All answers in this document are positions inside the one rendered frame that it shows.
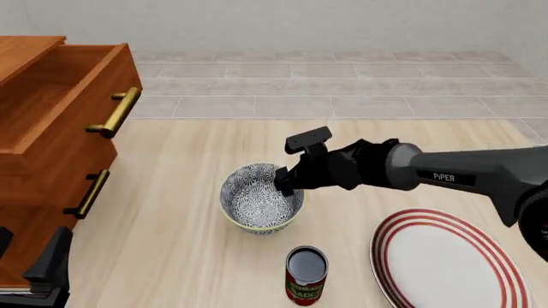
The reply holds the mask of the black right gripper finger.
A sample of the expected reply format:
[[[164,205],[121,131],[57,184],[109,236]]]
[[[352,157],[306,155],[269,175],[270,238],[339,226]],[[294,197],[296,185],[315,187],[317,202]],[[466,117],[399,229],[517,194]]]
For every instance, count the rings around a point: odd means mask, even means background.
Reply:
[[[295,169],[281,167],[275,171],[274,184],[284,197],[295,194]]]

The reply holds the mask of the patterned black and white bowl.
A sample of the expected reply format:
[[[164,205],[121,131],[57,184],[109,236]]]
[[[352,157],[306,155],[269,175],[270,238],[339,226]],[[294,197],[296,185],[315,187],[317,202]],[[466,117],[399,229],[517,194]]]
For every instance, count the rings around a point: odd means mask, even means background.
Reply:
[[[233,171],[220,189],[224,214],[238,228],[268,235],[288,227],[301,212],[305,194],[301,189],[285,197],[274,184],[274,163],[251,163]]]

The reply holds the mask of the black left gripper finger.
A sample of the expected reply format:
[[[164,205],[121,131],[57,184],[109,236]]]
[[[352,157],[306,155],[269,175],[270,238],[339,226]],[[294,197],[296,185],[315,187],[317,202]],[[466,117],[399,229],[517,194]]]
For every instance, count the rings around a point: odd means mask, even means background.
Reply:
[[[69,290],[69,251],[73,233],[57,228],[45,249],[23,274],[29,282],[29,292],[49,293],[53,289]]]
[[[8,250],[14,234],[4,226],[0,226],[0,258]]]

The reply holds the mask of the wooden cabinet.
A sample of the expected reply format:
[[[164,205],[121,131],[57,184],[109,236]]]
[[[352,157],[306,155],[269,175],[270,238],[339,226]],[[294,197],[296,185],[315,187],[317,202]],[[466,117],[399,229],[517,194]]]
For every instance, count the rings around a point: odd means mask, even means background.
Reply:
[[[56,229],[86,217],[141,92],[127,44],[0,36],[0,226],[14,235],[0,287],[27,287]]]

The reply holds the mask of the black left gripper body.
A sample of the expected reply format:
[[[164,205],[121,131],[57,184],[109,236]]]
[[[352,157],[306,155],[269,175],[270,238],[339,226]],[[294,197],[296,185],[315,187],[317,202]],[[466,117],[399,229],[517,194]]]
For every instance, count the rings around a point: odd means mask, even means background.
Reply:
[[[38,293],[30,287],[0,288],[0,308],[65,308],[69,296],[69,290],[60,287]]]

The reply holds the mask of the tomato sauce tin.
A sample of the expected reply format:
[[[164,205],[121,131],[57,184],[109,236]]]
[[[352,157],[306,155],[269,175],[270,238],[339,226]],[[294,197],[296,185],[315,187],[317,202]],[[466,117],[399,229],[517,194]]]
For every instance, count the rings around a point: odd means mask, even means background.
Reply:
[[[327,257],[313,246],[298,246],[285,261],[285,292],[299,306],[314,305],[321,298],[329,271]]]

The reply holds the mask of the wooden cabinet drawer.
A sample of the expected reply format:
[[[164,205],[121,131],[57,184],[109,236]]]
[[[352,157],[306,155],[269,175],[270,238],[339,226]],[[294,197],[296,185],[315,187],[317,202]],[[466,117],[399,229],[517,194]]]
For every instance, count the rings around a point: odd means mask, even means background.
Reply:
[[[77,207],[91,185],[86,175],[108,169],[116,156],[110,140],[92,140],[49,161],[40,171],[0,174],[0,225],[15,229],[38,222],[73,228],[76,218],[64,215],[63,209]]]
[[[102,125],[119,104],[110,95],[142,91],[127,44],[58,45],[0,86],[0,153],[66,151]]]

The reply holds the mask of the white plate with red rings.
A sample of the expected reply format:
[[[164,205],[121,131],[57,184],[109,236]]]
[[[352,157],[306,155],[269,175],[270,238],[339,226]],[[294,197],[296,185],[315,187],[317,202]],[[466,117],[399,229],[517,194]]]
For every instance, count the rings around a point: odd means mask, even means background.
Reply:
[[[440,210],[399,210],[370,240],[370,263],[393,308],[533,308],[516,263],[469,222]]]

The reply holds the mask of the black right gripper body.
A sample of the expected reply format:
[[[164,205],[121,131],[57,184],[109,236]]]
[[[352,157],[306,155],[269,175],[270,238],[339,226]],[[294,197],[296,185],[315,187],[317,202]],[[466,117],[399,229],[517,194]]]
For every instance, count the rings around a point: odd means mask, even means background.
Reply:
[[[289,171],[289,184],[292,189],[318,189],[338,187],[330,172],[329,159],[340,151],[329,151],[312,158],[302,153],[299,162]]]

